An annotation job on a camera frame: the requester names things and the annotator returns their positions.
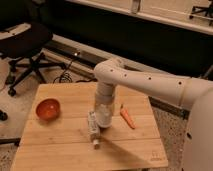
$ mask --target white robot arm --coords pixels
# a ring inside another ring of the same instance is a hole
[[[213,169],[210,167],[213,161],[213,148],[208,148],[213,144],[213,136],[206,132],[213,130],[212,81],[130,71],[124,69],[123,61],[119,58],[99,63],[94,69],[94,74],[98,79],[95,95],[98,104],[111,104],[114,100],[116,85],[119,84],[190,110],[187,135],[193,141],[185,139],[182,169],[184,171],[210,171]],[[110,126],[111,116],[97,112],[96,121],[100,127],[107,128]]]

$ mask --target cable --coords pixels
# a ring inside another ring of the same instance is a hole
[[[69,70],[69,68],[71,67],[72,65],[72,62],[74,60],[71,60],[69,65],[66,67],[66,69],[61,73],[61,75],[59,77],[56,77],[54,80],[53,80],[53,83],[55,83],[57,80],[59,83],[72,83],[73,80],[70,76],[70,74],[67,72]]]

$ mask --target chair seat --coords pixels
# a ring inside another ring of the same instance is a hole
[[[16,36],[0,40],[0,53],[4,57],[19,58],[32,55],[33,51],[38,51],[41,47],[52,39],[52,33],[44,26],[36,22],[31,22],[31,28]]]

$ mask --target chair backrest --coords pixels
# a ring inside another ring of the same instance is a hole
[[[26,0],[0,0],[0,30],[29,20]]]

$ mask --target chair base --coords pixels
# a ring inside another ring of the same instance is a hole
[[[10,138],[10,139],[0,139],[1,144],[14,144],[15,146],[19,146],[21,138]]]
[[[209,16],[211,18],[209,21],[209,26],[211,26],[213,23],[213,1],[209,5],[209,7],[193,6],[189,19],[194,18],[194,14],[199,13],[205,13],[205,17]]]
[[[12,60],[9,62],[10,73],[6,79],[6,84],[11,84],[8,91],[8,94],[10,96],[14,96],[16,94],[14,87],[17,84],[19,84],[22,80],[24,80],[33,71],[35,72],[36,76],[40,79],[40,83],[46,83],[43,75],[39,71],[39,68],[49,68],[49,67],[55,67],[55,66],[59,66],[62,69],[66,68],[66,65],[62,62],[60,63],[49,62],[49,60],[45,58],[45,55],[43,53],[41,53],[35,60],[32,57],[30,57],[29,64],[18,64],[18,62],[21,61],[22,59],[24,59],[24,57],[19,58],[17,60]],[[41,60],[48,61],[48,63],[40,63]],[[17,67],[27,68],[27,69],[17,79],[14,79],[14,76],[12,75],[12,73],[16,71]]]
[[[0,110],[0,120],[7,120],[8,116],[5,112]],[[20,138],[10,138],[10,139],[0,139],[0,144],[14,144],[15,146],[19,146]]]

